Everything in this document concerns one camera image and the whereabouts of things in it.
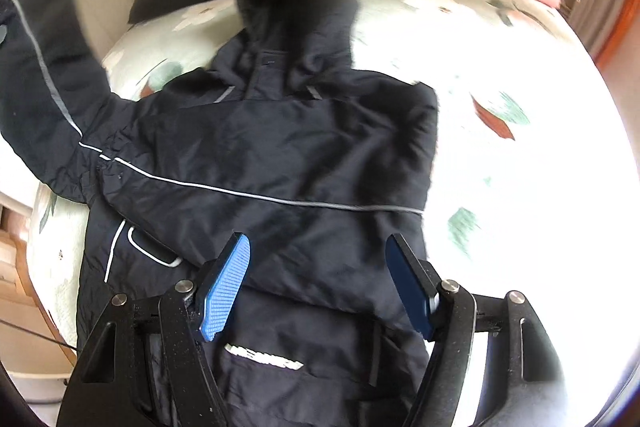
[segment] blue gripper pad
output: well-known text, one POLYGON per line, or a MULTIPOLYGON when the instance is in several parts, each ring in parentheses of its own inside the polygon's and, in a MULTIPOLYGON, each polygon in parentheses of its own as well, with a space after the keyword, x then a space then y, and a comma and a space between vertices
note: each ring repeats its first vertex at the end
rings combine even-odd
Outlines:
POLYGON ((205 297, 204 316, 199 329, 207 342, 212 341, 215 334, 225 327, 231 306, 236 300, 240 284, 249 266, 250 257, 249 239, 241 235, 205 297))
POLYGON ((425 340, 431 340, 434 328, 429 299, 392 235, 386 240, 385 260, 411 325, 425 340))

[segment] jacket hood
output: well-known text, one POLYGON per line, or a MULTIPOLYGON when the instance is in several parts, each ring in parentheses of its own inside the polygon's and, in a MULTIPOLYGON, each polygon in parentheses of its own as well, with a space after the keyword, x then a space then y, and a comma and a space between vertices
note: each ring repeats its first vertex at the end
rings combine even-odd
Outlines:
POLYGON ((356 0, 238 0, 238 9, 245 28, 212 64, 230 83, 248 81, 251 89, 268 81, 270 91, 280 84, 276 90, 290 94, 323 71, 351 68, 356 0), (260 73, 265 66, 267 75, 260 73))

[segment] jacket sleeve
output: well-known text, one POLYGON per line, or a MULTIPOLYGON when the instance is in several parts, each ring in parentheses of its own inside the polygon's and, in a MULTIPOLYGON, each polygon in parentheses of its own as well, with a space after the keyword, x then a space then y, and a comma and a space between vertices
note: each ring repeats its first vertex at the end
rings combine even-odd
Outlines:
POLYGON ((131 102, 111 93, 73 0, 0 0, 0 25, 2 137, 56 194, 86 203, 91 129, 131 102))

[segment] wooden furniture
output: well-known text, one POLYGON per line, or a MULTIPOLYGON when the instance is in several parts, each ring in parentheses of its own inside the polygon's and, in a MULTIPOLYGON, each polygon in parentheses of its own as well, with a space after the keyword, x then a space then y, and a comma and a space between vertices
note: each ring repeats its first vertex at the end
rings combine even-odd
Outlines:
MULTIPOLYGON (((0 299, 15 304, 36 307, 49 328, 51 336, 59 342, 65 342, 58 328, 44 309, 29 277, 27 266, 27 243, 20 236, 28 230, 29 218, 4 209, 2 225, 8 230, 0 230, 0 299)), ((63 353, 72 365, 76 365, 76 353, 68 347, 62 347, 63 353)))

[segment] bed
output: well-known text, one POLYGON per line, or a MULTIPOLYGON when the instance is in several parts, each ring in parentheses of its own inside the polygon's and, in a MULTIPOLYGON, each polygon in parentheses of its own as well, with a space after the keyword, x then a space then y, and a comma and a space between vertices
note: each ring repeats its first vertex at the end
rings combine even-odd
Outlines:
MULTIPOLYGON (((438 95, 431 262, 472 292, 530 299, 562 361, 568 425, 584 425, 640 340, 625 277, 640 264, 640 183, 600 74, 561 15, 533 0, 359 1, 354 67, 438 95)), ((240 28, 234 0, 136 25, 104 59, 112 89, 133 100, 161 89, 240 28)), ((41 186, 31 220, 30 277, 70 343, 87 215, 41 186)), ((455 425, 473 422, 483 349, 476 335, 455 425)))

